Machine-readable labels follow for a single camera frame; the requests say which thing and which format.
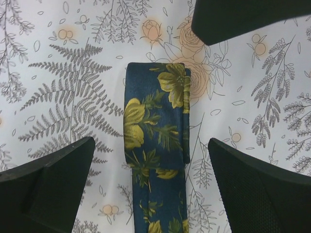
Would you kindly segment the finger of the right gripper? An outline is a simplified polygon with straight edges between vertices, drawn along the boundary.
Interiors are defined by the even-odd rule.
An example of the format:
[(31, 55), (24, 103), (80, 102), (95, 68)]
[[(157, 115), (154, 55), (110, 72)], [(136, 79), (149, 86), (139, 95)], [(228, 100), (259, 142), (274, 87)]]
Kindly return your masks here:
[(191, 29), (204, 44), (210, 46), (310, 13), (309, 0), (198, 0)]

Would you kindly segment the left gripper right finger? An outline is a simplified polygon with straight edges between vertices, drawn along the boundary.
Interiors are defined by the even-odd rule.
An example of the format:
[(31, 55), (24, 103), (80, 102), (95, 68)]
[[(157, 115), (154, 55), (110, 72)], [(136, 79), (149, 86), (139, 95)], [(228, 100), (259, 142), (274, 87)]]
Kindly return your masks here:
[(309, 233), (311, 179), (211, 138), (208, 152), (234, 233)]

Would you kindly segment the navy yellow floral tie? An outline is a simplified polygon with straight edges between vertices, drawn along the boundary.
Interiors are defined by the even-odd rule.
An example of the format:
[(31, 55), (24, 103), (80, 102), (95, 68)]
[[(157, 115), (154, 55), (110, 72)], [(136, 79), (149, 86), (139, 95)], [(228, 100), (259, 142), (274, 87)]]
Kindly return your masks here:
[(183, 63), (127, 66), (123, 138), (137, 233), (189, 231), (190, 75)]

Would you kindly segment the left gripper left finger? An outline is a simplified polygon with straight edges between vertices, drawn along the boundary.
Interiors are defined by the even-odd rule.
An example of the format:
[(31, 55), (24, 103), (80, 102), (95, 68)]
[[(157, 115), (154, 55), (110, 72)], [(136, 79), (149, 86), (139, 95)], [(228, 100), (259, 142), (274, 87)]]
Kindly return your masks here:
[(84, 137), (0, 174), (2, 233), (70, 233), (95, 150)]

